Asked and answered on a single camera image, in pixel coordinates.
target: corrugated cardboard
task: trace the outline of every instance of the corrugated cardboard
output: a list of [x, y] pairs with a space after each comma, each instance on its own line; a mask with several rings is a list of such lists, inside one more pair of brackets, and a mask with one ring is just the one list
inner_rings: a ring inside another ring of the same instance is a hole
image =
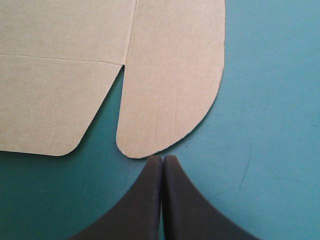
[[224, 68], [224, 0], [140, 0], [125, 64], [117, 145], [142, 158], [203, 119]]
[[134, 0], [0, 1], [0, 150], [80, 142], [127, 55]]
[[224, 0], [0, 0], [0, 150], [72, 151], [123, 64], [118, 147], [163, 150], [212, 105], [224, 39]]

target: cardboard box blank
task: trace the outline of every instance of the cardboard box blank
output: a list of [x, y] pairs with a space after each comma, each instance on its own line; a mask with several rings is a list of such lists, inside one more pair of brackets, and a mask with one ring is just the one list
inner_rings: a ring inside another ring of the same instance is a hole
[[161, 151], [211, 107], [224, 39], [224, 0], [0, 0], [0, 150], [72, 151], [125, 64], [117, 145]]

